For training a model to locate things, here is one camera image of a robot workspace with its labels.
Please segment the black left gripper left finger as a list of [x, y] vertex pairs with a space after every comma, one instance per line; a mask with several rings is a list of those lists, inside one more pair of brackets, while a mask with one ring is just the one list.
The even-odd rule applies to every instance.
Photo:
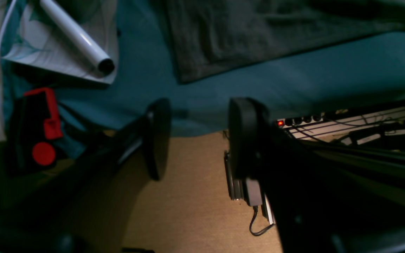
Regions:
[[152, 102], [145, 113], [107, 137], [101, 146], [41, 185], [13, 207], [0, 213], [0, 253], [90, 253], [90, 240], [52, 224], [84, 187], [109, 165], [118, 172], [141, 152], [146, 175], [163, 178], [171, 138], [172, 106], [167, 98]]

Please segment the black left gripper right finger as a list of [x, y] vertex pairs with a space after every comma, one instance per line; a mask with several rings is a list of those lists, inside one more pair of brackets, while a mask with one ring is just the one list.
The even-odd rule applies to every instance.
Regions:
[[405, 253], [405, 152], [297, 140], [229, 103], [231, 168], [258, 181], [285, 253]]

